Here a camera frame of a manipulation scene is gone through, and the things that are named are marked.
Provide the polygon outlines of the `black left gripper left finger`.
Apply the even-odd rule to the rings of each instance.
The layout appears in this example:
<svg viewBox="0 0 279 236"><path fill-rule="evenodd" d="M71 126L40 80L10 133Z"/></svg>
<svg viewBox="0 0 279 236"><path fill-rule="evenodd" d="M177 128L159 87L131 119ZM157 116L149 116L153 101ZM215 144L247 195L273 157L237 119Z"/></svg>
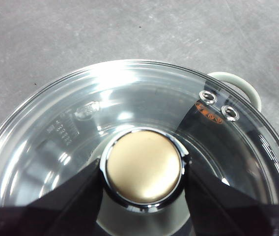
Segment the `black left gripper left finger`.
<svg viewBox="0 0 279 236"><path fill-rule="evenodd" d="M99 162L25 206L0 207L0 236L87 236L101 206Z"/></svg>

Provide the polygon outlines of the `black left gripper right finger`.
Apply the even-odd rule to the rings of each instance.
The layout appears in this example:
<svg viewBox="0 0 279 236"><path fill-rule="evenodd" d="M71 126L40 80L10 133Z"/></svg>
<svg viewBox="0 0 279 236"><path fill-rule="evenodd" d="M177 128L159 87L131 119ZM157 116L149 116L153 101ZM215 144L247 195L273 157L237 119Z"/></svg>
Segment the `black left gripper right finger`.
<svg viewBox="0 0 279 236"><path fill-rule="evenodd" d="M260 201L190 161L185 199L198 236L279 236L279 204Z"/></svg>

